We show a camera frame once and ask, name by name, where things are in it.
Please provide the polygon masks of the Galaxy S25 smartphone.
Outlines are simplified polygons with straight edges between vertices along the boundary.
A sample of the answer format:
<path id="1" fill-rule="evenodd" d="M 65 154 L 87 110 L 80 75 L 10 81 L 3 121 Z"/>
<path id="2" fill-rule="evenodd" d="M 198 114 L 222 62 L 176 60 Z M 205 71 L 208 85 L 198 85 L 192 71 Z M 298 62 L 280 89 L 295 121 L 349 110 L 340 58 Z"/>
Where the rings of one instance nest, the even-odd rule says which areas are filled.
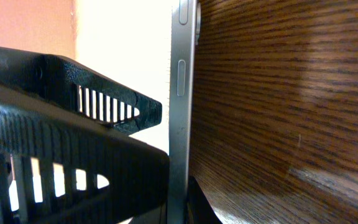
<path id="1" fill-rule="evenodd" d="M 172 6 L 167 223 L 186 223 L 197 0 Z"/>

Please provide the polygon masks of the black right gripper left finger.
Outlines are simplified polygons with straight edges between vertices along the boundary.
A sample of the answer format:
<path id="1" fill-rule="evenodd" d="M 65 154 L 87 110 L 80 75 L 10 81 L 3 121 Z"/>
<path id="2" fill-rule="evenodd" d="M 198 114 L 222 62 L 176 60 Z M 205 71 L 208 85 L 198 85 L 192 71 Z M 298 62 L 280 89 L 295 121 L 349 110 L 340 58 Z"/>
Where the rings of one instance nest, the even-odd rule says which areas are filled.
<path id="1" fill-rule="evenodd" d="M 128 115 L 114 123 L 114 129 L 134 134 L 157 126 L 162 120 L 162 104 L 102 74 L 60 55 L 41 54 L 0 47 L 0 83 L 23 90 L 70 111 L 78 111 L 80 87 L 100 93 L 98 102 L 113 99 L 139 110 L 120 107 Z"/>

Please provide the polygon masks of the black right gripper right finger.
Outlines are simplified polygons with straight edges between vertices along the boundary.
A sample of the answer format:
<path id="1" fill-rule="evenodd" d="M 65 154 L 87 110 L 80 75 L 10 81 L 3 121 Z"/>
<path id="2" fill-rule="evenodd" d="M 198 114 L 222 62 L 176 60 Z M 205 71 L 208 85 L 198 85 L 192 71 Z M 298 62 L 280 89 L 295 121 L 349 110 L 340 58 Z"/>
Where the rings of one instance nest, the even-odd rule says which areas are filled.
<path id="1" fill-rule="evenodd" d="M 167 200 L 165 152 L 0 105 L 0 223 L 118 223 Z"/>

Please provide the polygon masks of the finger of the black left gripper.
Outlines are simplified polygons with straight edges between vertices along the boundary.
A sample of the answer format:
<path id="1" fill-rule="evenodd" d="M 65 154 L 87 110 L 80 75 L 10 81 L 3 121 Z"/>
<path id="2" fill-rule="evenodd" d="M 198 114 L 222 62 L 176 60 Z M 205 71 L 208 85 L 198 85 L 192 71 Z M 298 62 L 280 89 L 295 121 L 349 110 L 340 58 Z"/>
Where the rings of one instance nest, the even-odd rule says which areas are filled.
<path id="1" fill-rule="evenodd" d="M 190 224 L 222 224 L 193 176 L 188 178 L 187 222 Z"/>

